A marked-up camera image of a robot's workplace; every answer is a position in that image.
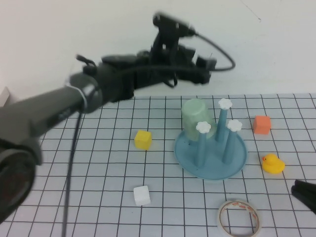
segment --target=yellow rubber duck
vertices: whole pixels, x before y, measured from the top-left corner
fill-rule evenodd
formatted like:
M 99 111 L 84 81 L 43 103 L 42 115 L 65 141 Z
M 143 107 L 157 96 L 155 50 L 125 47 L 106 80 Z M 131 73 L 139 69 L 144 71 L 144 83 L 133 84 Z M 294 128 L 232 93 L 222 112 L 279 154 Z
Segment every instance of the yellow rubber duck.
M 279 174 L 285 168 L 285 163 L 281 161 L 275 154 L 268 154 L 263 157 L 262 160 L 262 168 L 265 172 Z

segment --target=orange cube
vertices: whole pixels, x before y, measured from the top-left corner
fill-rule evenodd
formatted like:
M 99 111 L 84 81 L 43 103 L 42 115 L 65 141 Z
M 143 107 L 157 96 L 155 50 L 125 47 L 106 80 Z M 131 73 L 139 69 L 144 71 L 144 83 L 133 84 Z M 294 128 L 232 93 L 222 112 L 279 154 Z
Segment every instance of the orange cube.
M 253 124 L 255 134 L 269 134 L 271 129 L 271 120 L 269 116 L 256 116 Z

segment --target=black cable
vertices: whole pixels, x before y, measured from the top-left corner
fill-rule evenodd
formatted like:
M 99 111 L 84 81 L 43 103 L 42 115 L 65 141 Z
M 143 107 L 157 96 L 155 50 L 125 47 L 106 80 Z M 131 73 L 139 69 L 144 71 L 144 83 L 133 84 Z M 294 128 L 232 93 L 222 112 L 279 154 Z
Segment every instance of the black cable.
M 75 156 L 75 151 L 76 151 L 76 141 L 78 138 L 78 131 L 79 131 L 79 126 L 80 126 L 81 116 L 82 116 L 82 110 L 79 111 L 79 116 L 78 116 L 76 127 L 75 127 L 75 132 L 74 132 L 74 137 L 73 137 L 73 142 L 71 145 L 70 157 L 69 157 L 69 162 L 68 162 L 68 171 L 67 171 L 67 178 L 66 178 L 65 205 L 64 205 L 62 232 L 61 232 L 62 237 L 66 237 L 69 196 L 70 196 L 70 180 L 71 180 L 71 173 L 73 170 L 74 156 Z
M 226 67 L 226 68 L 215 68 L 212 71 L 213 72 L 224 72 L 224 71 L 229 71 L 231 69 L 234 69 L 236 66 L 236 63 L 234 62 L 234 60 L 231 58 L 231 56 L 226 53 L 220 46 L 218 46 L 216 43 L 214 43 L 213 41 L 211 41 L 210 39 L 206 38 L 205 36 L 202 36 L 198 33 L 195 34 L 196 37 L 200 38 L 201 40 L 207 42 L 208 44 L 210 44 L 211 46 L 213 46 L 214 48 L 216 48 L 218 51 L 220 51 L 232 64 L 230 67 Z

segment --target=table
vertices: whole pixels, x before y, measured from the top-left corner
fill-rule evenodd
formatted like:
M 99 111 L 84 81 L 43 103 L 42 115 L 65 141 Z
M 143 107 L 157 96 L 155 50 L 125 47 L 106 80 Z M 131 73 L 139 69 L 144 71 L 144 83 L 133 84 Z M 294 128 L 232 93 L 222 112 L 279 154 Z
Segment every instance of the table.
M 263 237 L 311 237 L 316 215 L 290 194 L 295 179 L 316 183 L 316 94 L 222 95 L 203 98 L 216 119 L 218 101 L 230 98 L 228 118 L 243 123 L 249 159 L 235 177 L 211 183 L 184 171 L 173 155 L 182 130 L 181 105 L 191 97 L 139 97 L 85 115 L 75 154 L 68 218 L 74 237 L 218 237 L 216 214 L 226 200 L 253 204 Z M 254 135 L 255 115 L 271 117 L 269 135 Z M 60 237 L 71 139 L 77 115 L 39 142 L 43 165 L 25 202 L 0 225 L 0 236 Z M 139 129 L 152 132 L 147 152 L 137 150 Z M 283 173 L 262 171 L 261 157 L 277 154 Z M 151 204 L 136 207 L 133 188 L 147 185 Z M 229 210 L 226 229 L 252 233 L 250 217 Z

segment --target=roll of tape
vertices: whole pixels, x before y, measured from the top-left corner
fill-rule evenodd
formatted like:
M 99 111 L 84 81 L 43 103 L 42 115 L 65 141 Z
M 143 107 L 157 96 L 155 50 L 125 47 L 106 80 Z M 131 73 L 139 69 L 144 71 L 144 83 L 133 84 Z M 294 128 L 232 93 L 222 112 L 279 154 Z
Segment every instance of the roll of tape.
M 261 230 L 261 220 L 259 218 L 259 215 L 257 213 L 257 210 L 251 206 L 249 203 L 245 202 L 245 201 L 240 201 L 240 200 L 236 200 L 236 201 L 227 201 L 225 202 L 223 205 L 221 205 L 221 207 L 218 209 L 218 213 L 217 213 L 217 227 L 219 232 L 222 234 L 223 237 L 233 237 L 234 235 L 228 233 L 225 229 L 224 229 L 224 225 L 222 223 L 221 220 L 221 216 L 223 214 L 224 211 L 226 211 L 226 209 L 233 207 L 234 209 L 238 208 L 238 209 L 242 209 L 242 210 L 246 210 L 248 211 L 251 215 L 252 215 L 252 219 L 256 222 L 256 227 L 254 229 L 254 233 L 249 235 L 248 237 L 255 237 L 258 235 L 258 233 Z

